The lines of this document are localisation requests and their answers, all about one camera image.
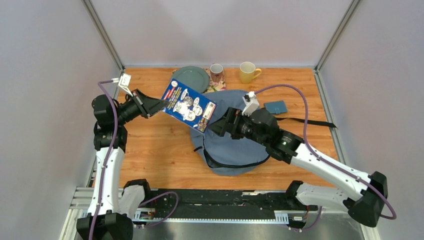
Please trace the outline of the teal wallet notebook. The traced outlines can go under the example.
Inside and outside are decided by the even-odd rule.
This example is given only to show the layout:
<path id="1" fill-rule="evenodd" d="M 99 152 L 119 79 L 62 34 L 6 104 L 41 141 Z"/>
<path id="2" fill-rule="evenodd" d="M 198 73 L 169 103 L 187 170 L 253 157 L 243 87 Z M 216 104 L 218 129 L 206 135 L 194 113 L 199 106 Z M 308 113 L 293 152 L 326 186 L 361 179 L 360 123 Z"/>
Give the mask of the teal wallet notebook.
<path id="1" fill-rule="evenodd" d="M 265 102 L 264 108 L 272 115 L 280 115 L 288 112 L 286 103 L 283 100 Z"/>

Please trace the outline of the blue fabric backpack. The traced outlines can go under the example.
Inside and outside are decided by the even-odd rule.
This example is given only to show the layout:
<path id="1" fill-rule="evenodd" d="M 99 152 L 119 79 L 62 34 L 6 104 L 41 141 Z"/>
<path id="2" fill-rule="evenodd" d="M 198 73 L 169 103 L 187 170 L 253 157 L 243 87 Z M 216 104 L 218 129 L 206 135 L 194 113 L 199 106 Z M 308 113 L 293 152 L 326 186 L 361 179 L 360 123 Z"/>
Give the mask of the blue fabric backpack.
<path id="1" fill-rule="evenodd" d="M 247 93 L 240 89 L 205 93 L 205 97 L 216 103 L 209 122 L 214 123 L 219 120 L 229 107 L 243 110 L 246 106 L 244 95 Z M 229 133 L 218 136 L 209 128 L 203 134 L 194 129 L 190 129 L 189 132 L 194 151 L 216 175 L 241 175 L 252 171 L 271 158 L 265 146 L 245 137 L 232 139 Z"/>

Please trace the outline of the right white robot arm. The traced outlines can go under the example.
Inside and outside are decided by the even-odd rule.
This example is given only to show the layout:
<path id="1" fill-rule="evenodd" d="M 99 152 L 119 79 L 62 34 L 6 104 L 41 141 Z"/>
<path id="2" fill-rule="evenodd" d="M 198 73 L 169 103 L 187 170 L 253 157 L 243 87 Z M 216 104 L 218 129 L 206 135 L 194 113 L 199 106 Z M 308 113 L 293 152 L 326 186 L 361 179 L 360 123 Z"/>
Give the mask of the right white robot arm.
<path id="1" fill-rule="evenodd" d="M 306 139 L 283 130 L 279 119 L 260 108 L 253 92 L 243 96 L 243 110 L 228 107 L 226 112 L 208 128 L 223 137 L 234 140 L 247 138 L 265 147 L 274 159 L 306 169 L 333 187 L 313 186 L 293 181 L 285 195 L 286 205 L 293 210 L 302 205 L 316 205 L 348 213 L 358 223 L 375 228 L 387 203 L 387 177 L 375 171 L 372 174 L 351 168 L 311 146 Z"/>

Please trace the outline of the dark blue paperback book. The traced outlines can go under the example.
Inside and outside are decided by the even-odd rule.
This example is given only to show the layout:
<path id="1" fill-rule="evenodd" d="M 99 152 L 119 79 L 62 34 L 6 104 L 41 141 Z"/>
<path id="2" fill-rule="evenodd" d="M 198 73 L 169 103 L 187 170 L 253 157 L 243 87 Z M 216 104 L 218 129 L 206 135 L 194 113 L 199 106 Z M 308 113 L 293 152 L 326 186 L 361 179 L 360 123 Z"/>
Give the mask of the dark blue paperback book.
<path id="1" fill-rule="evenodd" d="M 167 101 L 163 112 L 204 134 L 216 110 L 217 103 L 173 78 L 162 99 Z"/>

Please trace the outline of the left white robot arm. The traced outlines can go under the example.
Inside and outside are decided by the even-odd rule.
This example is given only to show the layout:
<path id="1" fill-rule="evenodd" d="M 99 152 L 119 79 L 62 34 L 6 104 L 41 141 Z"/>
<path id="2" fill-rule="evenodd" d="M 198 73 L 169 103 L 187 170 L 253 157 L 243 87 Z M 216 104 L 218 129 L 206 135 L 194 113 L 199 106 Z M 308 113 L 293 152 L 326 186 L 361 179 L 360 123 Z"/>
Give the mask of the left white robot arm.
<path id="1" fill-rule="evenodd" d="M 91 103 L 96 119 L 93 129 L 96 175 L 87 215 L 76 221 L 76 231 L 83 240 L 131 240 L 132 217 L 138 206 L 145 208 L 153 201 L 146 179 L 128 181 L 119 195 L 128 137 L 125 124 L 137 117 L 148 119 L 167 105 L 165 100 L 149 97 L 139 89 L 129 90 L 130 80 L 127 73 L 110 80 L 126 93 L 123 103 L 109 95 L 104 81 L 98 83 L 103 94 Z"/>

